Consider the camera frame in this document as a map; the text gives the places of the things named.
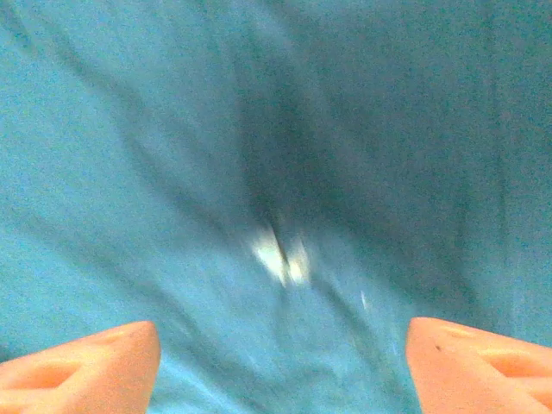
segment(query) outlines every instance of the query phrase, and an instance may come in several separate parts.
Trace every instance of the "orange object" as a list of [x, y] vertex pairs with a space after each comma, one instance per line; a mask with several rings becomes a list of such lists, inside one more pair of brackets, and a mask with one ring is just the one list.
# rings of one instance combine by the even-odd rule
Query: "orange object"
[[552, 412], [550, 348], [417, 317], [406, 358], [424, 414]]
[[160, 363], [151, 322], [0, 364], [0, 414], [145, 413]]

